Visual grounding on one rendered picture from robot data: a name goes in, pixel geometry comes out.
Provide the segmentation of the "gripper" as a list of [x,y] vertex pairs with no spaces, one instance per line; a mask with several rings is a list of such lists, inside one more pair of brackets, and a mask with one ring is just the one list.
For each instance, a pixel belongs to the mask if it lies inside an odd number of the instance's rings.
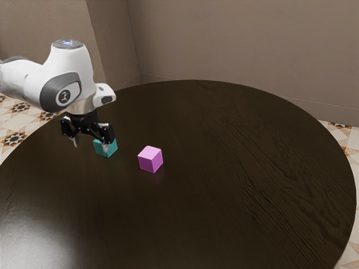
[[93,136],[94,139],[99,140],[103,144],[110,144],[114,141],[114,129],[111,123],[99,123],[97,110],[93,110],[86,114],[66,114],[68,117],[63,117],[60,120],[62,134],[67,136],[75,147],[79,146],[78,133],[79,130],[73,130],[71,125],[75,128],[85,129],[86,133]]

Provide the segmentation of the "teal block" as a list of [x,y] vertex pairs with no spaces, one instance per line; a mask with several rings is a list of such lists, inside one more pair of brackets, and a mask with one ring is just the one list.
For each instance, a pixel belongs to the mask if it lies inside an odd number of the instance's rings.
[[93,146],[97,155],[107,158],[111,157],[118,150],[116,139],[110,144],[103,144],[99,140],[94,139]]

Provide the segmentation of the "pink block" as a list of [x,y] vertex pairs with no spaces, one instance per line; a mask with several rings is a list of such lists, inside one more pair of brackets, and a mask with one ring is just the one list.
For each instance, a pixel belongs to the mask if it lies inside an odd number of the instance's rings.
[[152,146],[145,146],[138,154],[140,169],[155,173],[163,164],[162,150]]

